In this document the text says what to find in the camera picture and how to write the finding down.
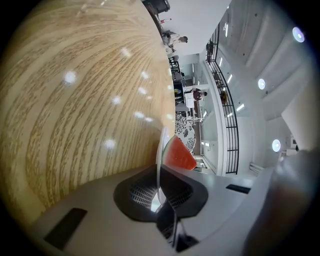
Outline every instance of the watermelon slice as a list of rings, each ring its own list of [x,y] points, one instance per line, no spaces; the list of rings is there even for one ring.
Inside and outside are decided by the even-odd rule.
[[[197,166],[193,155],[176,135],[166,144],[162,163],[166,166],[176,166],[187,170],[193,170]]]

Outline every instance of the black metal railing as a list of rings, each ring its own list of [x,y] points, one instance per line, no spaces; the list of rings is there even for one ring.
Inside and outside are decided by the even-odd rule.
[[[216,28],[209,42],[206,44],[205,60],[207,62],[216,61],[219,46],[220,25]]]
[[[227,136],[227,159],[226,159],[226,174],[238,174],[239,165],[239,132],[236,109],[232,96],[228,87],[228,83],[222,74],[219,65],[217,64],[217,52],[219,44],[219,25],[214,34],[210,38],[206,49],[206,62],[211,70],[213,79],[217,86],[222,108],[224,113],[226,136]]]

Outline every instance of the white ceiling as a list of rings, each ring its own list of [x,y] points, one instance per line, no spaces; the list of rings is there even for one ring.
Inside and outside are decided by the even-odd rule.
[[[228,22],[228,34],[223,27]],[[295,41],[294,23],[269,0],[233,0],[220,22],[219,44],[232,51],[257,80],[266,82],[259,90],[265,119],[281,112],[317,72],[307,43]],[[225,79],[232,73],[226,62],[221,70]],[[242,102],[241,84],[230,83],[235,107]],[[243,109],[240,116],[246,116]]]

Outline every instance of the wooden surface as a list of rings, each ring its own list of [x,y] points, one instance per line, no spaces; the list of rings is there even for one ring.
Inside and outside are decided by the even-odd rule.
[[[172,77],[141,1],[43,1],[1,60],[2,198],[28,226],[81,184],[154,164],[163,126]]]

